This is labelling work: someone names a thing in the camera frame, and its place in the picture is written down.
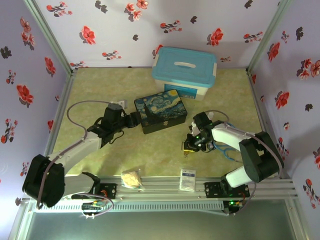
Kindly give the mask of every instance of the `storage box lid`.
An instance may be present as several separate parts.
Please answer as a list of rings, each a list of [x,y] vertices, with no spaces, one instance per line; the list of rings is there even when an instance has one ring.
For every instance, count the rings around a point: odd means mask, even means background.
[[[212,53],[175,47],[159,49],[152,77],[157,80],[211,88],[215,83],[217,59]]]

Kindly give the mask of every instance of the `black bracket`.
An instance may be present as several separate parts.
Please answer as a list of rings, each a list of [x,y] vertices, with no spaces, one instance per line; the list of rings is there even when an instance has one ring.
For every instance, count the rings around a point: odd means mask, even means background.
[[[248,198],[250,196],[248,185],[241,185],[224,191],[221,188],[221,182],[205,182],[204,191],[207,199],[221,199],[221,198]]]
[[[95,190],[97,195],[104,196],[103,191],[106,191],[106,196],[110,199],[116,199],[117,184],[116,183],[100,183],[98,189]],[[74,194],[71,199],[94,199],[94,196],[84,196],[81,194]]]

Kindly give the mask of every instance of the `box handle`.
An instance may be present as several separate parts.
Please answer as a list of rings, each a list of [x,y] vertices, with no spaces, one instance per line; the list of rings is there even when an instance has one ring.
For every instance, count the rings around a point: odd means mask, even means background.
[[[187,62],[182,62],[182,61],[175,61],[174,65],[176,66],[185,66],[185,67],[189,67],[189,68],[195,68],[196,65],[192,64],[192,63],[187,63]]]

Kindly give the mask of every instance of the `label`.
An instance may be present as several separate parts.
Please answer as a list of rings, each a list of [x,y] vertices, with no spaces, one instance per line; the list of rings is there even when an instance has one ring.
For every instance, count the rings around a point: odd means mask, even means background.
[[[197,91],[198,91],[198,89],[196,89],[196,88],[164,84],[164,91],[165,92],[172,90],[172,89],[175,89],[178,92],[179,97],[187,98],[187,99],[195,99],[197,96]]]
[[[196,190],[196,170],[181,169],[179,189],[189,192],[194,192]]]

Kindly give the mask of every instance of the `floor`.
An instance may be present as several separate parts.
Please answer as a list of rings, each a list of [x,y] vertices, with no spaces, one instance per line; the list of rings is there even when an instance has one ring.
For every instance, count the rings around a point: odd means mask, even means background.
[[[71,89],[67,107],[83,100],[128,100],[127,113],[136,111],[134,100],[156,94],[150,68],[80,68]],[[245,69],[218,69],[215,84],[202,101],[182,99],[188,116],[186,122],[151,134],[142,128],[125,129],[124,136],[113,145],[88,155],[69,174],[88,171],[99,177],[120,175],[129,169],[141,169],[142,176],[179,176],[181,167],[195,168],[198,177],[220,177],[242,164],[226,159],[217,150],[191,153],[184,157],[182,141],[189,133],[192,117],[216,109],[227,113],[230,122],[248,132],[261,131],[258,115]],[[71,118],[86,128],[103,116],[106,105],[84,103],[70,111]],[[222,120],[217,113],[213,120]],[[63,117],[54,152],[64,149],[83,135],[83,130]],[[237,152],[230,156],[241,161]]]

